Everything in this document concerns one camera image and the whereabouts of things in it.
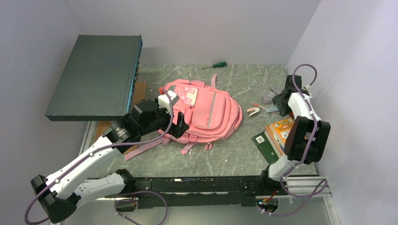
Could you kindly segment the orange comic book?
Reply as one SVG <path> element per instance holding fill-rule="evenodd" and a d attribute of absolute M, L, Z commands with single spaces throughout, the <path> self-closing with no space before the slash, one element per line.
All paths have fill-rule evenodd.
<path fill-rule="evenodd" d="M 279 142 L 280 146 L 284 149 L 286 140 L 289 136 L 291 128 L 293 127 L 294 119 L 287 118 L 269 125 L 274 138 Z"/>

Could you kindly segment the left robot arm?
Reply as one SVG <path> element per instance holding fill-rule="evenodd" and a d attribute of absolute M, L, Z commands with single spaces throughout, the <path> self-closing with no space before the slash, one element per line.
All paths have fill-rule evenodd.
<path fill-rule="evenodd" d="M 126 169 L 102 179 L 87 181 L 87 178 L 118 156 L 130 159 L 162 143 L 166 135 L 181 137 L 189 125 L 182 112 L 174 111 L 178 100 L 178 97 L 162 94 L 154 101 L 141 101 L 72 162 L 48 176 L 34 177 L 31 186 L 35 201 L 42 206 L 47 220 L 59 223 L 84 204 L 108 195 L 136 194 L 136 179 Z"/>

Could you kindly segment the green handled screwdriver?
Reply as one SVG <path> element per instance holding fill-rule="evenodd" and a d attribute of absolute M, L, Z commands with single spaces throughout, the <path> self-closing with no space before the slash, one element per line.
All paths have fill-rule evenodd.
<path fill-rule="evenodd" d="M 211 66 L 204 67 L 204 68 L 202 68 L 202 69 L 208 69 L 208 68 L 223 68 L 223 67 L 226 67 L 226 66 L 227 66 L 227 62 L 219 62 L 219 63 L 213 64 L 213 65 L 211 65 Z"/>

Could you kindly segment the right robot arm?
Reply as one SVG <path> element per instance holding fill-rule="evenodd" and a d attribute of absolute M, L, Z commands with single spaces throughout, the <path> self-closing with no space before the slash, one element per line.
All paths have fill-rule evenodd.
<path fill-rule="evenodd" d="M 294 123 L 284 145 L 285 153 L 262 172 L 265 177 L 258 184 L 265 195 L 283 187 L 284 179 L 295 167 L 318 162 L 323 155 L 331 125 L 316 114 L 310 98 L 299 75 L 288 75 L 284 90 L 273 98 L 280 115 L 292 113 Z"/>

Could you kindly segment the red adjustable wrench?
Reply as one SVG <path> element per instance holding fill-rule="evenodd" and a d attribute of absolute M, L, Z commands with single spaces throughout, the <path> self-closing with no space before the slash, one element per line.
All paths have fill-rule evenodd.
<path fill-rule="evenodd" d="M 271 89 L 272 93 L 273 93 L 275 96 L 277 96 L 277 95 L 280 94 L 280 92 L 278 92 L 277 89 L 275 89 L 275 88 L 273 88 L 273 87 L 270 87 L 270 89 Z"/>

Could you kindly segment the pink student backpack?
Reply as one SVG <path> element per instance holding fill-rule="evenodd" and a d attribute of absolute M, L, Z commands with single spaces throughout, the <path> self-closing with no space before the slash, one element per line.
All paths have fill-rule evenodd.
<path fill-rule="evenodd" d="M 165 135 L 157 141 L 142 145 L 126 154 L 125 160 L 157 145 L 167 145 L 170 141 L 184 144 L 180 152 L 185 155 L 198 143 L 204 143 L 207 150 L 213 147 L 215 141 L 231 136 L 242 121 L 242 109 L 228 92 L 216 88 L 216 78 L 217 75 L 212 76 L 210 85 L 199 80 L 184 79 L 166 84 L 165 90 L 171 90 L 179 96 L 173 106 L 175 116 L 179 112 L 183 113 L 184 121 L 190 128 L 180 138 Z"/>

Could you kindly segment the pink pencil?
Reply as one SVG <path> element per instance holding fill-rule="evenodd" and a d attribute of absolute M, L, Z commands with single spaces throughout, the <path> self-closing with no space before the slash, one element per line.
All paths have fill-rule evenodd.
<path fill-rule="evenodd" d="M 263 106 L 261 106 L 261 105 L 259 105 L 259 104 L 255 104 L 255 103 L 251 103 L 253 106 L 255 106 L 255 107 L 258 107 L 258 108 L 261 108 L 261 109 L 263 109 L 263 110 L 266 110 L 266 108 L 265 107 L 263 107 Z"/>

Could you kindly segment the clear tape roll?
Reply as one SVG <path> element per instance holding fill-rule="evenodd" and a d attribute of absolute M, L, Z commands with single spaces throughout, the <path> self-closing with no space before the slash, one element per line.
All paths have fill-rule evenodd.
<path fill-rule="evenodd" d="M 274 93 L 272 91 L 265 91 L 262 95 L 261 102 L 265 105 L 271 104 L 273 97 Z"/>

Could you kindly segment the light blue marker pen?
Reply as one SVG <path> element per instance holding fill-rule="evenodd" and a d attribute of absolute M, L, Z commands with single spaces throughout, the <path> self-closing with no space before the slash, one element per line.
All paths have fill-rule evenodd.
<path fill-rule="evenodd" d="M 266 108 L 265 111 L 267 113 L 270 113 L 270 112 L 273 113 L 273 112 L 278 112 L 279 110 L 276 106 L 274 106 L 274 107 Z"/>

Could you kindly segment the wooden board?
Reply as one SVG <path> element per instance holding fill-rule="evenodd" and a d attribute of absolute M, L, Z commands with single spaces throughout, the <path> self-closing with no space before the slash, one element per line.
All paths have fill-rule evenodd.
<path fill-rule="evenodd" d="M 134 105 L 138 104 L 139 101 L 145 99 L 147 90 L 147 82 L 136 82 L 135 88 L 133 91 L 131 106 L 130 109 L 133 108 Z M 92 135 L 90 144 L 93 144 L 97 141 L 99 137 L 103 135 L 103 133 L 112 125 L 113 121 L 97 121 L 95 122 L 95 130 Z"/>

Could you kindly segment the dark green book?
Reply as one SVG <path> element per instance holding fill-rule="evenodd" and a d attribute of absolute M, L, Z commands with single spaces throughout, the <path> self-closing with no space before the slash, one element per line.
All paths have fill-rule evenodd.
<path fill-rule="evenodd" d="M 279 159 L 277 152 L 272 146 L 270 140 L 267 138 L 266 131 L 252 136 L 251 141 L 270 165 Z"/>

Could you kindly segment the pink white stapler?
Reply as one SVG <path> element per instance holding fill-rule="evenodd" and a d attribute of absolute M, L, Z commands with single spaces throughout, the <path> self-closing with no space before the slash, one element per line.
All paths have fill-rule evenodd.
<path fill-rule="evenodd" d="M 260 112 L 259 107 L 252 107 L 246 110 L 246 113 L 249 114 L 249 117 L 252 117 Z"/>

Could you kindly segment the dark grey flat box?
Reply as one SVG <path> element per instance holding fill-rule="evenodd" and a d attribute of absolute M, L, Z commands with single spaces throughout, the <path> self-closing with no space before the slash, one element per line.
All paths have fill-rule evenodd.
<path fill-rule="evenodd" d="M 79 35 L 45 116 L 51 121 L 114 121 L 130 113 L 141 35 Z"/>

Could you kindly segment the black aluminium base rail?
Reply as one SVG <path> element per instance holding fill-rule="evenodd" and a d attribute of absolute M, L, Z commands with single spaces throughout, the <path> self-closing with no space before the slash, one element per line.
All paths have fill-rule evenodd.
<path fill-rule="evenodd" d="M 292 202 L 294 195 L 304 200 L 319 182 L 319 176 L 288 177 L 282 187 L 279 182 L 259 176 L 135 178 L 121 193 L 104 194 L 104 198 L 132 199 L 138 209 L 169 206 L 240 205 L 264 206 L 275 210 L 279 199 Z"/>

